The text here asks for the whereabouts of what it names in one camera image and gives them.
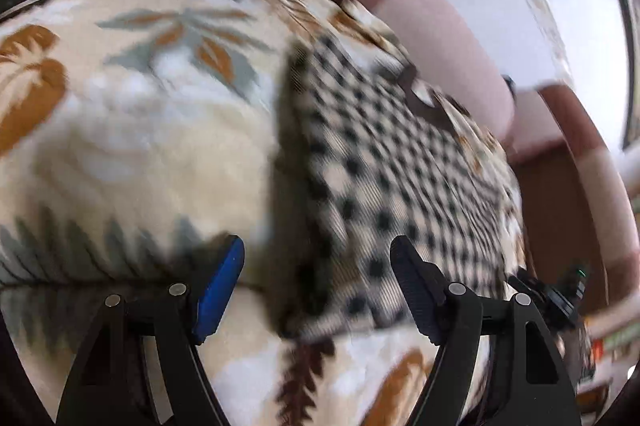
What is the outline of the cream leaf-print fleece blanket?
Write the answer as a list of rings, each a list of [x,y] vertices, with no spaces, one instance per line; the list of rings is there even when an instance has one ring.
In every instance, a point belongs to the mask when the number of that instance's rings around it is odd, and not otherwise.
[[[110,288],[246,264],[198,352],[235,425],[286,425],[293,342],[266,300],[304,243],[286,61],[332,36],[358,69],[409,60],[357,0],[50,0],[1,26],[1,311],[49,413]]]

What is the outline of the black cream checked jacket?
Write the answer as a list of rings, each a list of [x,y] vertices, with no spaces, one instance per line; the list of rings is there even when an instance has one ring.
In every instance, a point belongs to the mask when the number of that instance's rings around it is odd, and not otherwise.
[[[521,193],[506,152],[416,68],[368,71],[332,36],[296,60],[308,245],[280,321],[315,342],[391,328],[408,309],[390,266],[405,236],[446,279],[501,298],[524,261]]]

